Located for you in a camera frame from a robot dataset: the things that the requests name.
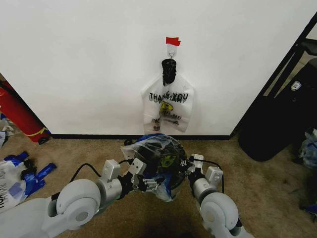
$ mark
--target white plastic bag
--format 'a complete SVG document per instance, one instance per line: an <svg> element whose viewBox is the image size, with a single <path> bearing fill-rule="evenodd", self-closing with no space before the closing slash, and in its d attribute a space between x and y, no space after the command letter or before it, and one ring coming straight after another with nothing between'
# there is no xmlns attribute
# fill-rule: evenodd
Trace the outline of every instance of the white plastic bag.
<svg viewBox="0 0 317 238"><path fill-rule="evenodd" d="M23 163L17 165L13 161L0 162L0 213L15 207L27 197L25 181L20 178L25 169Z"/></svg>
<svg viewBox="0 0 317 238"><path fill-rule="evenodd" d="M180 75L163 85L162 76L142 93L145 134L160 132L161 126L185 132L192 113L194 88Z"/></svg>

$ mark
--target floor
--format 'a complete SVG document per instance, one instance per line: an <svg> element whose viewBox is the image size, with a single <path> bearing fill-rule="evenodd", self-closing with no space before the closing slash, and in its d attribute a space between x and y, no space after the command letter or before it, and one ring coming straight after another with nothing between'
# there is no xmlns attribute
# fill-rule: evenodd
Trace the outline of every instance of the floor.
<svg viewBox="0 0 317 238"><path fill-rule="evenodd" d="M303 181L310 171L292 163L288 147L267 162L250 159L239 147L237 136L230 140L183 140L187 154L197 153L221 164L225 174L225 193L237 204L246 230L256 238L312 238L317 224L298 208L304 193ZM43 145L31 142L22 133L9 138L0 157L27 151L39 169L53 162L57 170L46 178L47 185L31 198L48 197L67 185L84 162L99 171L106 159L120 161L123 140L51 139ZM84 168L78 178L95 180ZM202 226L188 181L183 182L177 199L170 203L140 192L115 202L102 215L81 230L66 231L59 238L176 238L190 232L195 238L209 238Z"/></svg>

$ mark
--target blue object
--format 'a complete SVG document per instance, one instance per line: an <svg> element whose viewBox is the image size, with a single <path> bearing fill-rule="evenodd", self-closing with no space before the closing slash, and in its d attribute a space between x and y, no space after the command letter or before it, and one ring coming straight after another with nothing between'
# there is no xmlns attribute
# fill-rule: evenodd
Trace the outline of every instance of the blue object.
<svg viewBox="0 0 317 238"><path fill-rule="evenodd" d="M16 195L18 195L22 190L21 184L16 182L8 191L12 197L16 198Z"/></svg>
<svg viewBox="0 0 317 238"><path fill-rule="evenodd" d="M6 116L5 116L5 114L1 113L0 120L2 120L3 118L6 118Z"/></svg>
<svg viewBox="0 0 317 238"><path fill-rule="evenodd" d="M23 151L21 154L19 155L8 155L7 157L5 157L3 160L5 161L11 161L14 166L18 166L19 164L21 164L27 157L29 156L29 154L25 151Z"/></svg>
<svg viewBox="0 0 317 238"><path fill-rule="evenodd" d="M163 134L163 133L155 133L155 134L149 134L149 135L142 135L139 139L137 139L135 141L135 143L139 142L139 141L142 141L142 140L145 140L145 139L148 139L148 138L150 138L152 136L156 136L156 135L165 135L165 134Z"/></svg>
<svg viewBox="0 0 317 238"><path fill-rule="evenodd" d="M56 168L57 167L55 164L49 163L41 171L38 172L38 174L36 175L37 180L44 179L50 172L52 172Z"/></svg>

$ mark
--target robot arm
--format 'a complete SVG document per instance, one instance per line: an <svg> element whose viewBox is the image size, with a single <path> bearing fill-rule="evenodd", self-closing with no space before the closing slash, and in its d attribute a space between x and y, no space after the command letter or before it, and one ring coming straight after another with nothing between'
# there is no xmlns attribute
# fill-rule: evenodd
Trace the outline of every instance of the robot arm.
<svg viewBox="0 0 317 238"><path fill-rule="evenodd" d="M193 155L195 159L203 156ZM187 175L196 197L204 226L216 238L252 238L238 219L235 203L227 195L216 192L222 170L209 167L202 174L203 162L193 161ZM120 164L106 160L103 174L96 181L78 179L52 197L36 198L0 214L0 234L4 238L53 238L66 230L76 230L102 213L115 200L129 192L156 190L162 180L145 179L146 164L135 158L124 176Z"/></svg>
<svg viewBox="0 0 317 238"><path fill-rule="evenodd" d="M218 167L208 167L203 175L204 157L193 154L193 164L188 169L188 179L198 202L204 227L216 238L253 238L246 232L239 220L238 208L226 194L217 192L217 185L223 171Z"/></svg>

